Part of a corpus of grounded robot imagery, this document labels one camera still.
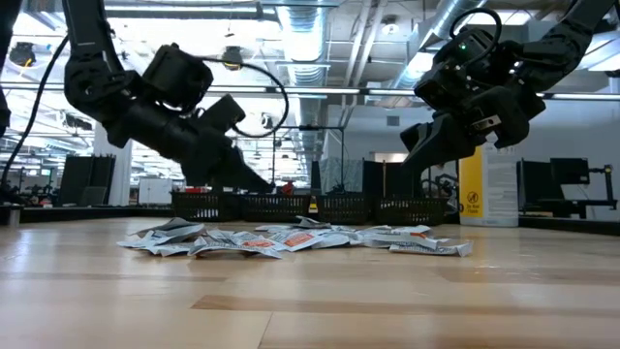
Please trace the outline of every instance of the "computer screen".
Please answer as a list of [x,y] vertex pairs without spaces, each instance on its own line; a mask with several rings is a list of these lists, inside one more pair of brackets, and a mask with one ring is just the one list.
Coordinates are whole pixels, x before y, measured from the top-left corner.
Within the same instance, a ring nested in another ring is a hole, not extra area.
[[553,158],[551,159],[553,178],[559,184],[590,184],[588,159]]

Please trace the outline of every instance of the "ceiling duct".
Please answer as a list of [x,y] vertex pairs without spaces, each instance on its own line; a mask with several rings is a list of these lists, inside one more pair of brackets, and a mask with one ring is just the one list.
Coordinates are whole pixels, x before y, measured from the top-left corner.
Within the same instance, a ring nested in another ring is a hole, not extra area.
[[[284,31],[284,54],[288,60],[307,65],[289,66],[290,85],[324,86],[326,84],[324,58],[327,10],[324,8],[295,6],[280,7],[278,17]],[[299,125],[318,125],[322,100],[299,99]],[[304,152],[312,153],[317,146],[318,132],[300,132]]]
[[[419,49],[424,46],[432,36],[446,40],[450,38],[450,27],[454,20],[466,11],[482,7],[486,0],[442,0],[437,6],[437,14],[430,19],[430,27],[426,28],[424,23],[416,24],[414,32],[409,40],[409,64],[397,75],[390,88],[412,89],[416,82],[422,77],[424,72],[416,69],[417,62],[414,60]],[[379,105],[382,107],[396,107],[398,100],[402,98],[386,97]]]

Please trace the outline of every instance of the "white packet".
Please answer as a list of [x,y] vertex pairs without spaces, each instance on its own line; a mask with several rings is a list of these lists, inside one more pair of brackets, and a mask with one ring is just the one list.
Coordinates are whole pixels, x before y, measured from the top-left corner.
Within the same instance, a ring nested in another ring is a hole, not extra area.
[[190,251],[194,248],[200,247],[206,244],[206,240],[203,237],[198,237],[194,242],[180,242],[170,243],[159,246],[149,247],[148,250],[155,255],[161,254],[163,257],[168,257],[178,253],[185,253],[189,255]]
[[194,247],[193,242],[180,242],[152,246],[147,249],[154,255],[161,254],[163,257],[168,257],[177,253],[185,253],[187,255],[192,247]]
[[116,244],[121,247],[130,247],[130,248],[144,248],[148,249],[148,247],[161,245],[164,243],[179,243],[184,240],[194,237],[197,232],[189,232],[185,235],[177,235],[169,237],[166,235],[166,232],[162,231],[150,231],[146,233],[144,237],[134,241],[119,241]]
[[234,232],[221,231],[219,229],[212,229],[206,232],[206,235],[212,242],[233,243]]
[[289,230],[291,226],[282,225],[266,225],[254,228],[255,232],[276,233],[283,230]]
[[377,226],[356,231],[356,233],[358,233],[360,236],[367,236],[373,234],[388,234],[389,232],[391,232],[390,226]]
[[280,242],[272,241],[261,236],[256,236],[248,232],[239,232],[231,236],[232,244],[248,247],[273,248],[276,251],[284,251],[287,249]]
[[304,229],[321,229],[321,228],[331,228],[331,224],[319,222],[312,218],[297,216],[297,219],[301,220],[299,223],[295,224],[296,227],[304,228]]
[[429,227],[418,225],[416,227],[400,227],[392,230],[393,234],[422,234],[430,230]]
[[295,252],[302,248],[310,247],[313,244],[322,241],[324,237],[317,236],[310,232],[295,232],[293,234],[274,234],[268,239],[282,243],[287,250]]
[[254,235],[250,232],[237,232],[231,235],[231,240],[233,244],[241,244],[243,241],[251,241],[259,238],[259,236]]
[[430,248],[430,249],[437,249],[437,244],[439,243],[438,240],[434,239],[434,238],[425,238],[425,237],[421,237],[421,236],[417,236],[417,235],[406,235],[406,234],[402,234],[402,235],[387,235],[387,234],[374,234],[374,235],[370,235],[370,236],[366,236],[364,237],[365,241],[379,241],[379,242],[389,242],[390,245],[392,244],[401,244],[401,243],[405,243],[405,244],[410,244],[410,243],[416,243],[418,245],[424,246],[426,248]]
[[208,242],[207,244],[201,245],[198,248],[192,249],[190,251],[191,256],[195,256],[201,254],[206,251],[216,251],[216,250],[233,250],[233,251],[246,251],[246,252],[254,252],[265,255],[267,257],[273,257],[281,259],[282,255],[278,253],[278,251],[273,248],[262,248],[262,247],[251,247],[251,246],[239,246],[231,243],[222,243],[222,242]]
[[335,232],[354,232],[356,229],[347,226],[331,226],[331,230]]
[[182,235],[185,234],[183,233],[183,230],[178,230],[180,228],[190,228],[190,227],[194,227],[194,226],[201,226],[201,229],[204,227],[203,224],[201,223],[194,223],[194,222],[188,222],[183,218],[173,218],[170,221],[168,221],[166,224],[163,224],[161,226],[157,226],[157,227],[152,227],[149,229],[143,229],[141,231],[137,231],[137,232],[132,232],[132,233],[127,233],[127,236],[134,236],[134,235],[140,235],[140,236],[144,236],[146,235],[146,233],[150,232],[150,231],[161,231],[161,232],[168,232],[168,231],[177,231],[178,235]]
[[329,248],[342,246],[349,243],[349,238],[340,234],[331,234],[323,236],[323,240],[312,245],[312,249]]
[[395,253],[417,253],[417,254],[430,254],[430,255],[444,255],[444,256],[453,256],[458,255],[461,257],[465,257],[472,253],[474,249],[474,243],[472,241],[467,241],[462,244],[453,245],[453,246],[439,246],[437,249],[430,249],[420,245],[412,245],[412,246],[401,246],[401,245],[392,245],[389,247],[389,252]]
[[312,245],[313,249],[328,248],[350,244],[356,246],[362,244],[361,236],[351,232],[333,232],[323,234],[323,241]]

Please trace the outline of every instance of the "white column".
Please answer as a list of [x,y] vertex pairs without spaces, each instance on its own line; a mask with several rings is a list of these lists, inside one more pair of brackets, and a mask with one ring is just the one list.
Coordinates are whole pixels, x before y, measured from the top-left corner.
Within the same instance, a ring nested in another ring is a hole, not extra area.
[[95,142],[93,154],[95,156],[113,155],[114,174],[109,189],[108,204],[112,206],[127,206],[129,204],[129,184],[132,174],[132,144],[129,140],[122,149],[108,142],[108,132],[100,124],[95,126]]

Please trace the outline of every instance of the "black monitor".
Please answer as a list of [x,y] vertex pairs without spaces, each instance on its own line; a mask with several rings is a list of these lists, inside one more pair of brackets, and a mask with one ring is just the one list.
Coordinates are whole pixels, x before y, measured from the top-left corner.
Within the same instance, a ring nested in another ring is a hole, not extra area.
[[588,159],[554,158],[551,159],[551,170],[559,184],[590,184]]
[[551,164],[521,160],[516,164],[519,207],[540,201],[563,201],[562,187],[553,177]]

